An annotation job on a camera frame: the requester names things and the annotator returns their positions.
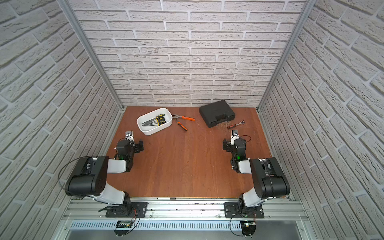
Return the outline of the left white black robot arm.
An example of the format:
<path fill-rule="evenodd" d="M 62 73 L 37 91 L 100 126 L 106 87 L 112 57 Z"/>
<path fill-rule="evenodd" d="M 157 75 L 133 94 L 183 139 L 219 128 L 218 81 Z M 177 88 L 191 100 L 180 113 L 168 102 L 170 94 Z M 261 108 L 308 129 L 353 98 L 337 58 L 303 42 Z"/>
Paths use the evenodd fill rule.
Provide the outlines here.
<path fill-rule="evenodd" d="M 109 174 L 131 171 L 134 155 L 144 150 L 143 141 L 137 144 L 128 139 L 120 140 L 116 146 L 116 158 L 108 156 L 81 157 L 67 180 L 64 190 L 68 196 L 92 198 L 110 206 L 124 206 L 131 203 L 129 194 L 117 190 L 107 183 Z"/>

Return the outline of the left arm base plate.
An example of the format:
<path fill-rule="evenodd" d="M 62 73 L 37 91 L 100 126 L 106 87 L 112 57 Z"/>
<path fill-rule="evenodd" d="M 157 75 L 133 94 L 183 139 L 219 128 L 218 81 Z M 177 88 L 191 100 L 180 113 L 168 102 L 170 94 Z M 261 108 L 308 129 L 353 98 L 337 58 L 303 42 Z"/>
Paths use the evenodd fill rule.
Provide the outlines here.
<path fill-rule="evenodd" d="M 144 218 L 148 202 L 131 202 L 119 206 L 108 206 L 106 218 Z"/>

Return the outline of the white plastic storage box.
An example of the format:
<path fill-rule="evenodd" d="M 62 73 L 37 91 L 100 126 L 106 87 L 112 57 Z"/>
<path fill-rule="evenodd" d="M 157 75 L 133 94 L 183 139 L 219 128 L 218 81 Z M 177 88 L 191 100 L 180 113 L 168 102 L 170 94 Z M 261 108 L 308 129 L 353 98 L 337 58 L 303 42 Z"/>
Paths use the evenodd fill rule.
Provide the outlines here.
<path fill-rule="evenodd" d="M 167 127 L 170 127 L 173 123 L 173 116 L 166 108 L 160 108 L 150 113 L 140 116 L 137 119 L 137 125 L 140 131 L 150 136 Z"/>

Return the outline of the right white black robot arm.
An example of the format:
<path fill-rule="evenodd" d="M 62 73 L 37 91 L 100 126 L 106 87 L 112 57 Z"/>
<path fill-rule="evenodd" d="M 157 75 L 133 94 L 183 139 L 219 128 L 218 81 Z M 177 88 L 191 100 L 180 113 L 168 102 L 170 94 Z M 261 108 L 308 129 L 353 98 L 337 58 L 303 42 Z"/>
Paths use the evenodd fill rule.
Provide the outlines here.
<path fill-rule="evenodd" d="M 276 158 L 251 159 L 246 156 L 244 139 L 223 140 L 223 149 L 232 154 L 232 169 L 239 174 L 252 176 L 253 187 L 241 194 L 239 212 L 254 209 L 266 200 L 290 194 L 291 187 Z"/>

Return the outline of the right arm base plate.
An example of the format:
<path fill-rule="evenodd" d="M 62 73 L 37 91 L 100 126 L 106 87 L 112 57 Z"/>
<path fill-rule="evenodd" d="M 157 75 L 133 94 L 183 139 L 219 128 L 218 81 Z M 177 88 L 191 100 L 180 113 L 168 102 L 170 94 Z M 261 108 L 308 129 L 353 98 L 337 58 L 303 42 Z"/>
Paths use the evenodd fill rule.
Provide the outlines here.
<path fill-rule="evenodd" d="M 239 203 L 224 203 L 224 213 L 227 219 L 230 218 L 249 218 L 263 219 L 264 210 L 261 205 L 255 207 L 245 207 Z"/>

